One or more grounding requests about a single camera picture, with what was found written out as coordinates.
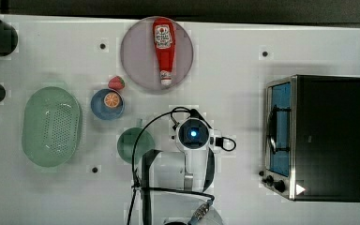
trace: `round plate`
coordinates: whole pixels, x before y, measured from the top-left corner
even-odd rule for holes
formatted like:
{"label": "round plate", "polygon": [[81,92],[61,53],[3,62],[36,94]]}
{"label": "round plate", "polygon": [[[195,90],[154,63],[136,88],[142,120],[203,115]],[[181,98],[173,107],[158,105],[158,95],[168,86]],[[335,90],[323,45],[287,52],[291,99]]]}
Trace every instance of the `round plate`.
{"label": "round plate", "polygon": [[125,34],[121,46],[121,62],[127,75],[138,85],[152,91],[168,89],[183,81],[191,69],[194,56],[186,30],[171,20],[176,36],[172,84],[169,87],[161,85],[152,28],[156,18],[148,17],[134,24]]}

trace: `green basket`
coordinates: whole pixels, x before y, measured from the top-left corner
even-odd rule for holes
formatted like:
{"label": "green basket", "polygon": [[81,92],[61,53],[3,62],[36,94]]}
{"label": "green basket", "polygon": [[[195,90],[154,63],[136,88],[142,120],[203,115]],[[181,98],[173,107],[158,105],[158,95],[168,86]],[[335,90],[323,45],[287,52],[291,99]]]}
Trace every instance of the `green basket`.
{"label": "green basket", "polygon": [[22,127],[22,150],[41,167],[68,161],[81,138],[82,109],[59,87],[45,87],[28,100]]}

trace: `bottle label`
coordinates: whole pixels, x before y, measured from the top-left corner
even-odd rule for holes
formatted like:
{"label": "bottle label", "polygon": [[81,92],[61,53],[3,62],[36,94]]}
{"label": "bottle label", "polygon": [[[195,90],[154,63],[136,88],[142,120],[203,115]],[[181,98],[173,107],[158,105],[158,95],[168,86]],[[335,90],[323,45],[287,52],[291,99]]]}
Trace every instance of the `bottle label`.
{"label": "bottle label", "polygon": [[171,48],[172,36],[169,29],[169,25],[163,24],[156,26],[155,42],[157,44],[157,48],[159,49]]}

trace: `small bowl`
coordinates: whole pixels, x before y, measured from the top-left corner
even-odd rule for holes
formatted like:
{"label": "small bowl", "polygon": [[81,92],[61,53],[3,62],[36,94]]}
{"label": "small bowl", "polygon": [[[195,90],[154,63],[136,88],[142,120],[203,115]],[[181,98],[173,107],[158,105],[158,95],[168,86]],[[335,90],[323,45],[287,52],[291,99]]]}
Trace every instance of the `small bowl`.
{"label": "small bowl", "polygon": [[[111,92],[116,93],[121,98],[121,102],[115,108],[107,107],[104,104],[105,96]],[[93,114],[97,118],[101,120],[114,120],[121,117],[125,109],[125,102],[117,91],[112,89],[102,89],[93,95],[90,107],[92,108]]]}

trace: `table surface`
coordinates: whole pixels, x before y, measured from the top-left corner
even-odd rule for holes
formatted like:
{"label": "table surface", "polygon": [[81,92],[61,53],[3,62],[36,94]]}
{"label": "table surface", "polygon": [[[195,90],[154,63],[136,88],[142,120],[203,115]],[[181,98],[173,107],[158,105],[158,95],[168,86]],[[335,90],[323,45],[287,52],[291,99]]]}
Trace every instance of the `table surface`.
{"label": "table surface", "polygon": [[[360,224],[360,203],[290,202],[258,176],[265,84],[293,74],[360,77],[360,29],[180,22],[194,45],[193,66],[180,85],[153,94],[132,82],[120,63],[122,37],[136,21],[0,18],[12,23],[20,41],[0,58],[0,83],[7,89],[0,103],[0,225],[124,224],[131,169],[116,141],[137,118],[152,119],[178,105],[197,108],[237,141],[236,151],[216,156],[207,190],[226,224]],[[115,75],[127,84],[126,109],[119,120],[102,122],[90,100]],[[23,153],[23,112],[33,93],[58,80],[82,105],[82,139],[69,162],[42,169]],[[175,149],[170,126],[164,118],[149,129],[157,149]],[[91,172],[95,166],[98,173]]]}

